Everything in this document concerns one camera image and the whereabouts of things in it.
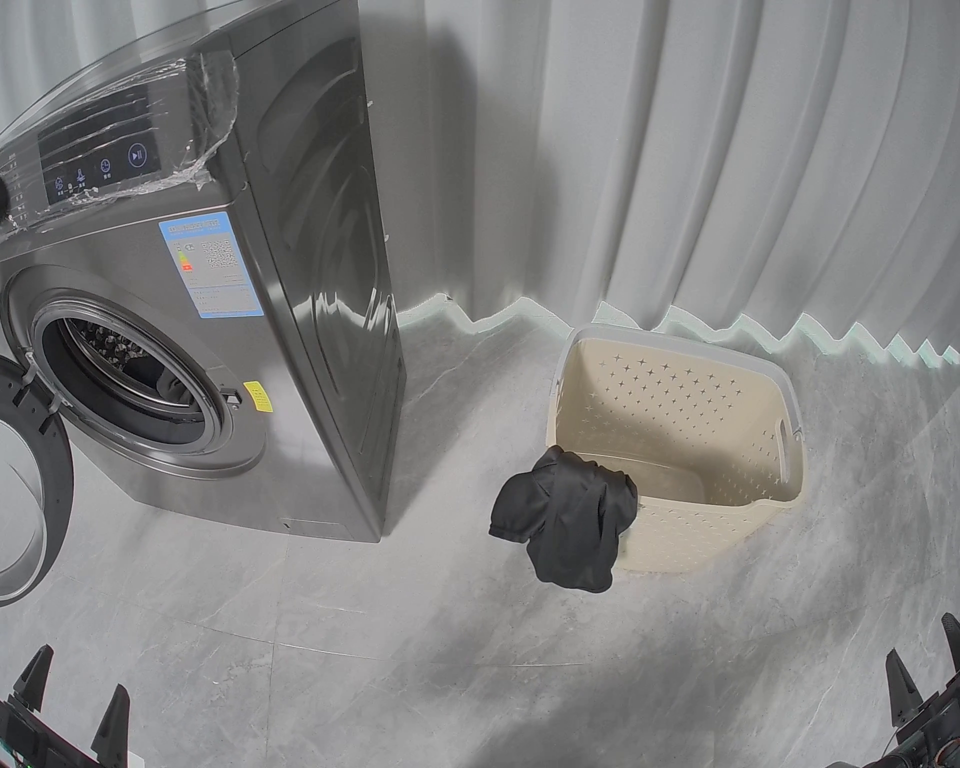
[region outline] black cloth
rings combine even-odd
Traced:
[[[636,518],[629,475],[585,462],[558,445],[515,474],[493,504],[490,535],[527,543],[537,578],[603,592],[613,583],[618,538]]]

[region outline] control panel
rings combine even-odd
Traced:
[[[137,194],[145,182],[189,167],[197,157],[195,119],[204,114],[197,101],[204,95],[187,66],[161,71],[154,80],[78,96],[0,146],[7,193],[0,242],[77,211],[85,199]]]
[[[160,170],[148,89],[135,85],[70,112],[36,143],[47,202]]]

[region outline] gray washing machine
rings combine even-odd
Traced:
[[[137,501],[380,538],[405,371],[367,108],[356,0],[239,2],[5,132],[0,469],[33,516],[0,605],[60,550],[71,442]]]

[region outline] washing machine door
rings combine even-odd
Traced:
[[[39,379],[0,357],[0,607],[40,583],[66,536],[73,456],[52,402]]]

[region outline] blue label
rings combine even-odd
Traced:
[[[160,222],[160,233],[202,318],[263,314],[225,211]]]

